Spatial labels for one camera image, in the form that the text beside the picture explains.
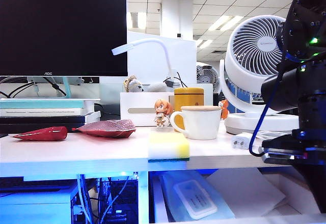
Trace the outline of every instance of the ceiling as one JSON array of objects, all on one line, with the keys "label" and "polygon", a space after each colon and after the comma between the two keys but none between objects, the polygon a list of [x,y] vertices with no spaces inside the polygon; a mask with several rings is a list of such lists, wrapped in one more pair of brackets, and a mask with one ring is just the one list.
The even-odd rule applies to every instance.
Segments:
[{"label": "ceiling", "polygon": [[[146,12],[146,29],[130,29],[131,31],[159,35],[161,0],[127,0],[128,12]],[[286,17],[292,0],[194,0],[193,29],[194,39],[213,40],[206,48],[197,50],[200,62],[218,61],[225,57],[213,51],[226,50],[231,30],[209,31],[208,28],[222,15],[244,16],[244,21],[252,16],[274,14]]]}]

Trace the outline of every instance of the computer monitor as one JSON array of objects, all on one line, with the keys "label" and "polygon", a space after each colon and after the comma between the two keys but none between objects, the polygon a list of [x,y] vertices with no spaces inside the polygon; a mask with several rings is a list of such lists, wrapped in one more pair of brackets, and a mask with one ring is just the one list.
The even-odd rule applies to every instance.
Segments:
[{"label": "computer monitor", "polygon": [[0,0],[0,76],[127,76],[126,0]]}]

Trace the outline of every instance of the stack of books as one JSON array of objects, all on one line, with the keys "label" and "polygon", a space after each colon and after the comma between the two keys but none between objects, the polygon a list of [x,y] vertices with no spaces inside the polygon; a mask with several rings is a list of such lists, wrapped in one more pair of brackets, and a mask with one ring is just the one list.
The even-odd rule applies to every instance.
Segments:
[{"label": "stack of books", "polygon": [[68,132],[100,120],[98,99],[0,99],[0,133],[24,133],[52,126]]}]

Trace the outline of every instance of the yellow jar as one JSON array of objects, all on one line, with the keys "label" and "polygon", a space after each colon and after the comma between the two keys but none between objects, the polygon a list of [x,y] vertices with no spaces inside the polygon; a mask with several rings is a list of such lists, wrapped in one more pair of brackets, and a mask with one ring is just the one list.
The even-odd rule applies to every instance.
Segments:
[{"label": "yellow jar", "polygon": [[[181,106],[204,105],[204,89],[202,88],[176,88],[174,89],[174,110],[181,111]],[[175,124],[184,129],[183,119],[177,115]]]}]

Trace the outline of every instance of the white tissue box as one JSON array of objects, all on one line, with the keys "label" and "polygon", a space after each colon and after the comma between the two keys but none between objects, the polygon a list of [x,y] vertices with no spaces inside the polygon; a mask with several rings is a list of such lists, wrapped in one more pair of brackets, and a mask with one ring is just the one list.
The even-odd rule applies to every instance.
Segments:
[{"label": "white tissue box", "polygon": [[135,126],[156,126],[154,104],[158,99],[169,101],[173,92],[120,93],[120,115],[122,120],[132,120]]}]

